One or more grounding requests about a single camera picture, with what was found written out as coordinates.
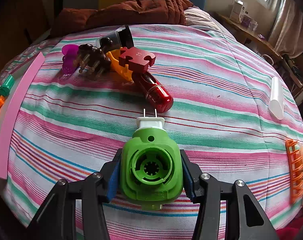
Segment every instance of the orange plastic rack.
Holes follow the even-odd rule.
[[[295,149],[298,141],[293,139],[285,142],[290,173],[290,204],[303,195],[303,159],[299,150]]]

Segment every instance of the red puzzle piece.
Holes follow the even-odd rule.
[[[128,64],[128,69],[137,72],[145,73],[149,66],[154,65],[156,56],[155,54],[138,49],[136,47],[123,47],[121,49],[121,55],[119,56],[119,65],[125,67]]]

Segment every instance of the white plastic tube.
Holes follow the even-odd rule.
[[[284,92],[283,86],[277,77],[273,77],[271,81],[271,92],[268,108],[277,119],[284,118]]]

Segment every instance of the pink foam strip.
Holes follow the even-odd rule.
[[[0,131],[0,178],[7,179],[8,155],[10,151],[10,140],[13,133],[16,117],[24,100],[27,90],[36,76],[38,70],[45,61],[40,52],[30,65],[22,80],[18,84],[14,95],[8,105],[5,118]]]

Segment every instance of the blue gripper pad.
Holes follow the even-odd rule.
[[[183,184],[184,184],[185,193],[186,193],[186,196],[190,199],[190,201],[193,202],[194,198],[196,197],[195,193],[194,193],[193,180],[187,169],[187,165],[186,165],[183,157],[181,157],[181,163],[182,163],[182,176],[183,176]]]
[[[116,192],[118,189],[118,185],[119,185],[119,173],[120,173],[120,169],[121,169],[121,159],[119,158],[115,169],[109,179],[109,183],[108,183],[108,191],[106,194],[106,197],[108,199],[108,202],[112,200],[112,198],[114,196],[116,196]]]

